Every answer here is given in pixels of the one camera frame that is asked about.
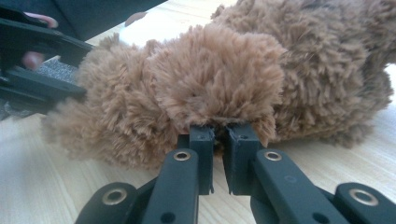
black plastic bracket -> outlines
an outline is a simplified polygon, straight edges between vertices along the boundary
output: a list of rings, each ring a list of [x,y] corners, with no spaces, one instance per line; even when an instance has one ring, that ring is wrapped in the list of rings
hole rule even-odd
[[[0,97],[14,109],[42,114],[67,97],[83,99],[83,88],[23,69],[21,58],[35,51],[78,66],[91,50],[92,45],[49,29],[44,21],[0,5]]]
[[[196,224],[198,155],[190,149],[167,154],[157,178],[139,189],[112,183],[99,189],[76,224]]]
[[[229,191],[234,195],[250,195],[254,177],[250,162],[262,144],[250,124],[228,126],[227,131],[223,165]]]
[[[280,223],[348,223],[286,153],[260,150],[253,167]]]
[[[378,190],[363,184],[339,185],[333,204],[351,223],[387,224],[396,221],[396,205]]]
[[[213,189],[213,149],[215,133],[208,126],[190,126],[190,134],[178,136],[177,148],[194,150],[199,157],[199,194],[208,195]]]

finger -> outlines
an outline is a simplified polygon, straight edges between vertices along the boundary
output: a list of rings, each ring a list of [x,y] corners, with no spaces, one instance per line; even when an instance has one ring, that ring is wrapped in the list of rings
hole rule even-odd
[[[36,70],[44,62],[44,55],[29,51],[22,58],[22,63],[32,70]]]
[[[131,25],[134,21],[138,21],[148,14],[147,12],[136,12],[134,15],[130,16],[125,22],[125,27]]]
[[[51,18],[51,17],[43,16],[43,15],[39,15],[39,14],[35,14],[35,13],[30,13],[30,12],[25,12],[25,14],[27,16],[30,16],[30,17],[33,17],[33,18],[37,18],[39,20],[46,21],[49,28],[58,27],[58,22],[55,19]]]

bolt hole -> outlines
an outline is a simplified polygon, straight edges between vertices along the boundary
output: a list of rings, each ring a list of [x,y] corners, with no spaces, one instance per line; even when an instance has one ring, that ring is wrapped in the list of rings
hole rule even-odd
[[[328,224],[328,223],[330,223],[330,220],[327,217],[323,216],[321,213],[314,213],[312,215],[312,217],[314,218],[314,220],[317,223],[320,223],[320,224]]]
[[[164,213],[164,214],[161,216],[161,222],[162,222],[162,223],[172,223],[172,222],[175,221],[175,219],[176,219],[175,214],[170,213],[170,212]]]
[[[185,151],[180,151],[174,155],[177,161],[187,161],[191,157],[191,154]]]
[[[377,206],[379,204],[378,199],[373,194],[362,189],[351,189],[349,195],[358,203],[368,206]]]
[[[113,200],[113,201],[119,199],[120,197],[121,197],[121,193],[118,192],[118,191],[111,192],[111,193],[107,196],[107,198],[108,198],[109,200]]]
[[[265,152],[265,158],[267,158],[270,161],[280,161],[282,160],[282,156],[279,153],[276,152]]]
[[[106,205],[115,205],[126,199],[125,189],[111,189],[103,195],[102,202]]]

human hand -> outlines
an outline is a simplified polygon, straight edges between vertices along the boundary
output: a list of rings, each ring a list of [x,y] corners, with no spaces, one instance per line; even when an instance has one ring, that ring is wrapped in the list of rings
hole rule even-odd
[[[25,14],[29,17],[33,17],[45,21],[49,28],[55,28],[58,26],[58,22],[51,17],[38,15],[35,13],[28,13],[28,12],[25,12]],[[32,51],[26,52],[22,58],[23,65],[25,65],[27,68],[30,68],[32,70],[36,70],[43,62],[44,62],[44,55]]]

brown plush toy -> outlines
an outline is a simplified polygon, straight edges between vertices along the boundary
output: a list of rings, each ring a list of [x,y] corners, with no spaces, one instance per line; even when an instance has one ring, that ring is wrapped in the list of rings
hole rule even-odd
[[[352,147],[392,95],[395,31],[396,0],[241,0],[163,43],[114,35],[79,67],[86,100],[59,105],[44,133],[72,158],[145,168],[192,124]]]

